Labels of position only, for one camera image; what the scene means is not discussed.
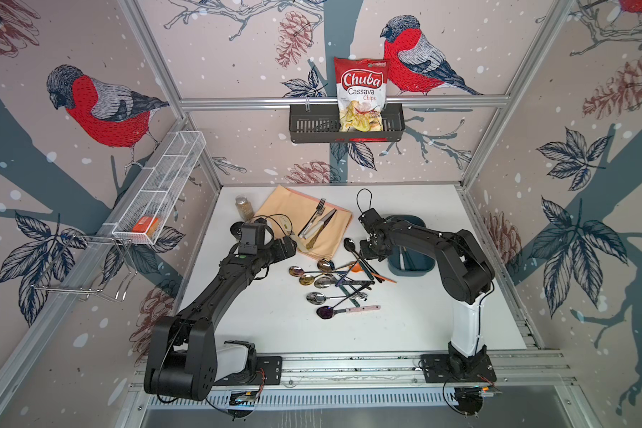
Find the white ceramic spoon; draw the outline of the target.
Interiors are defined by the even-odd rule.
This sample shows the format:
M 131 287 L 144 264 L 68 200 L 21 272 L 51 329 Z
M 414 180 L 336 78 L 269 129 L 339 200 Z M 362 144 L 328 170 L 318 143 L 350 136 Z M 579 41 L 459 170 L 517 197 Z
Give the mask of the white ceramic spoon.
M 407 270 L 407 264 L 406 264 L 404 249 L 402 247 L 399 248 L 399 268 L 402 271 L 406 271 Z

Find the teal plastic storage box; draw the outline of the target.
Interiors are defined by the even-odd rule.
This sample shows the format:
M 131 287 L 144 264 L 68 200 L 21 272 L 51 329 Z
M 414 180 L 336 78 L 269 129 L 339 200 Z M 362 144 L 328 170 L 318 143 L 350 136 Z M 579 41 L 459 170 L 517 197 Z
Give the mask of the teal plastic storage box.
M 399 248 L 404 249 L 407 270 L 399 268 Z M 388 257 L 388 267 L 395 276 L 424 276 L 435 268 L 435 260 L 418 251 L 403 246 L 393 246 L 392 254 Z

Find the black spoon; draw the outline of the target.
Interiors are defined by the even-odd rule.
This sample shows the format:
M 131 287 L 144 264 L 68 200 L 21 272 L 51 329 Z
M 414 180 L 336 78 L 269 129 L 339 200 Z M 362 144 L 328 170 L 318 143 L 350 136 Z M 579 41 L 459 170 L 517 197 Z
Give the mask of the black spoon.
M 357 259 L 357 262 L 361 265 L 361 267 L 363 267 L 363 269 L 368 270 L 368 266 L 370 266 L 370 265 L 368 264 L 367 260 L 366 260 L 363 256 L 361 256 L 361 255 L 360 255 L 360 252 L 357 250 L 357 248 L 356 248 L 356 244 L 355 244 L 355 242 L 354 242 L 352 239 L 350 239 L 350 238 L 344 238 L 344 239 L 343 239 L 343 247 L 344 247 L 344 249 L 346 249 L 347 251 L 349 251 L 349 252 L 350 252 L 350 253 L 351 253 L 351 254 L 352 254 L 352 255 Z M 374 278 L 371 274 L 367 274 L 367 276 L 368 276 L 370 279 L 375 279 L 375 280 L 377 280 L 377 279 L 376 279 L 376 278 Z

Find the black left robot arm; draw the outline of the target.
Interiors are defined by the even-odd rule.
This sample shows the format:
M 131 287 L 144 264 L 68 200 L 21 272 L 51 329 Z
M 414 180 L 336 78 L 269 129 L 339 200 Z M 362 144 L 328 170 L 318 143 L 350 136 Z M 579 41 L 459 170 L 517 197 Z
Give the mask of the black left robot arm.
M 264 220 L 243 223 L 238 243 L 221 260 L 219 272 L 203 292 L 176 315 L 160 317 L 148 348 L 146 393 L 202 401 L 225 377 L 254 378 L 255 347 L 235 341 L 219 351 L 215 331 L 235 298 L 259 278 L 260 271 L 296 255 L 292 237 L 267 240 L 272 232 Z

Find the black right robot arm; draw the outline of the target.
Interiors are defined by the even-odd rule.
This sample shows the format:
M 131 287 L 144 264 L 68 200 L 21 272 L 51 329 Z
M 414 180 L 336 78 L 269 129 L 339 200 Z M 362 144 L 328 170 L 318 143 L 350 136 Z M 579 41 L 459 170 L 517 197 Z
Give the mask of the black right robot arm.
M 358 218 L 368 239 L 360 242 L 361 255 L 383 260 L 394 247 L 404 247 L 435 260 L 444 290 L 456 301 L 453 332 L 449 341 L 451 367 L 473 367 L 486 355 L 483 340 L 483 309 L 494 291 L 495 273 L 474 235 L 465 229 L 456 233 L 417 226 L 400 219 L 387 219 L 374 209 Z

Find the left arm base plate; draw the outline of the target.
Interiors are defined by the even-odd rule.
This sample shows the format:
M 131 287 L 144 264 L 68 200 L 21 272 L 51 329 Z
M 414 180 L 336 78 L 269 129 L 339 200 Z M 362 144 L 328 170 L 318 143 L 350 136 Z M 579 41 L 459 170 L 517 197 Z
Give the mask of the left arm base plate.
M 260 386 L 280 385 L 283 358 L 280 356 L 258 357 L 247 363 L 246 368 L 230 374 L 214 383 L 215 386 Z

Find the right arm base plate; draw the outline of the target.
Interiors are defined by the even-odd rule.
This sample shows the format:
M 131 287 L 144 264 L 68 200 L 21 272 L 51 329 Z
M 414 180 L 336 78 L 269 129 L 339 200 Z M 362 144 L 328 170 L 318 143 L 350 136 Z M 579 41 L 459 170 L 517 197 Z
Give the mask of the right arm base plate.
M 417 367 L 426 383 L 496 383 L 497 375 L 486 351 L 471 358 L 445 353 L 423 354 Z

